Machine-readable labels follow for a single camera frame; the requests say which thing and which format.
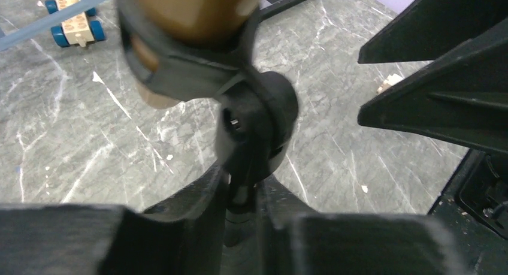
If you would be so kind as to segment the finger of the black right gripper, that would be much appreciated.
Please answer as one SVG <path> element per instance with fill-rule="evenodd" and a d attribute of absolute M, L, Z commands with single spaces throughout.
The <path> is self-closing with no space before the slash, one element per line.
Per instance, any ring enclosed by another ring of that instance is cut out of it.
<path fill-rule="evenodd" d="M 358 63 L 431 61 L 507 18 L 507 0 L 414 0 L 359 51 Z"/>

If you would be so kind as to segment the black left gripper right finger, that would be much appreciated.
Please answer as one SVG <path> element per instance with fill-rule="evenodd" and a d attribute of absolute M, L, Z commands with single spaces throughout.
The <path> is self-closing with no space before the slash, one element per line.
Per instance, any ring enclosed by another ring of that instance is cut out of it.
<path fill-rule="evenodd" d="M 262 274 L 467 274 L 453 235 L 416 214 L 319 213 L 274 177 L 257 186 Z"/>

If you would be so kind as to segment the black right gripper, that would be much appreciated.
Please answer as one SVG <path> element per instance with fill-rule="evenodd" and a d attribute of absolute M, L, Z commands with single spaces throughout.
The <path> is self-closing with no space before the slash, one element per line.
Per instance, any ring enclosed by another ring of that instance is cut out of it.
<path fill-rule="evenodd" d="M 364 104 L 358 123 L 507 153 L 507 22 L 452 49 Z M 481 155 L 459 205 L 507 239 L 507 157 Z"/>

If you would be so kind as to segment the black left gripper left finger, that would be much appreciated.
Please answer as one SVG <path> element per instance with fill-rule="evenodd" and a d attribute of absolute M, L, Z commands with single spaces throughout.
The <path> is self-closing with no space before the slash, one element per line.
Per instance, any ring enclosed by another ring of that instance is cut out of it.
<path fill-rule="evenodd" d="M 111 204 L 2 204 L 2 274 L 218 274 L 228 175 L 210 168 L 137 212 Z"/>

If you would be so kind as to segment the black microphone stand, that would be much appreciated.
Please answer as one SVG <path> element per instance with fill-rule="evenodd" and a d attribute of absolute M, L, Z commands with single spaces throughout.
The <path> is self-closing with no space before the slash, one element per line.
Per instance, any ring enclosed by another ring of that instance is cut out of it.
<path fill-rule="evenodd" d="M 213 98 L 221 106 L 215 144 L 217 168 L 231 178 L 225 213 L 257 214 L 257 186 L 281 164 L 298 117 L 291 82 L 276 72 L 258 74 L 260 84 L 243 81 Z M 225 221 L 223 236 L 226 241 L 232 238 Z"/>

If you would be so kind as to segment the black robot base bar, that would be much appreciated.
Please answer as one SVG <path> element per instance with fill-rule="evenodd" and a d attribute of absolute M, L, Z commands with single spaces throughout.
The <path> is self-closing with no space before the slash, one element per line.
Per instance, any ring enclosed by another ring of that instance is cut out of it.
<path fill-rule="evenodd" d="M 460 205 L 457 195 L 473 162 L 488 153 L 469 150 L 441 191 L 429 214 L 454 233 L 469 274 L 507 274 L 507 239 L 480 224 Z"/>

